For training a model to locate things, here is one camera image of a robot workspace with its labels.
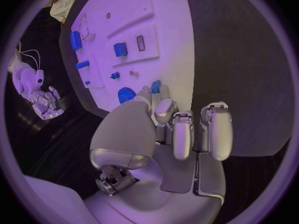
cable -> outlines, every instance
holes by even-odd
[[[22,48],[22,43],[19,41],[19,42],[18,42],[18,45],[19,45],[19,52],[20,52],[21,54],[23,54],[24,56],[29,56],[29,57],[33,58],[33,60],[34,60],[34,61],[35,61],[35,63],[36,63],[36,67],[37,67],[37,69],[38,69],[38,70],[40,70],[40,56],[39,56],[39,53],[38,53],[38,51],[37,51],[37,50],[27,50],[27,51],[21,51],[21,48]],[[36,61],[36,59],[35,59],[33,56],[30,56],[30,55],[24,54],[25,52],[28,52],[28,51],[36,51],[36,53],[37,53],[37,55],[38,55],[38,64],[37,64],[37,61]]]

white shirt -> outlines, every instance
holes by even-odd
[[[74,1],[75,0],[58,0],[56,3],[53,3],[50,15],[58,21],[61,21],[67,17]]]

black background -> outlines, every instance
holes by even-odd
[[[19,6],[22,0],[0,0],[1,3],[1,23],[0,30],[5,26],[7,21],[13,15],[15,9]],[[273,0],[275,1],[277,8],[280,10],[281,16],[287,17],[290,25],[294,30],[294,36],[298,35],[299,32],[299,19],[298,19],[298,0]],[[23,218],[23,222],[29,221],[33,223],[34,220],[31,219],[26,211],[21,207],[16,198],[14,197],[12,191],[6,185],[4,178],[1,176],[1,200],[3,204],[2,208],[2,218],[9,218],[10,222],[20,220],[20,217]],[[298,200],[297,187],[299,187],[299,177],[297,176],[294,180],[291,188],[279,203],[279,205],[274,209],[269,217],[267,217],[263,223],[273,223],[274,221],[281,220],[282,218],[288,217],[295,218],[297,217],[297,209],[295,203]]]

blue gear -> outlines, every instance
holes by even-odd
[[[121,104],[123,104],[126,101],[134,99],[135,96],[136,93],[128,87],[123,87],[118,91],[118,98]]]

dark floor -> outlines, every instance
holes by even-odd
[[[23,50],[40,52],[41,68],[46,77],[43,89],[52,85],[60,92],[60,105],[65,114],[50,121],[40,120],[8,79],[5,94],[7,130],[24,174],[70,187],[84,199],[98,190],[94,182],[97,172],[88,154],[91,137],[102,119],[80,105],[62,63],[59,34],[59,22],[51,18],[49,8],[45,8],[21,41]],[[31,58],[23,60],[34,64]],[[284,151],[268,157],[230,157],[223,162],[227,194],[215,223],[231,220],[258,197],[275,174]]]

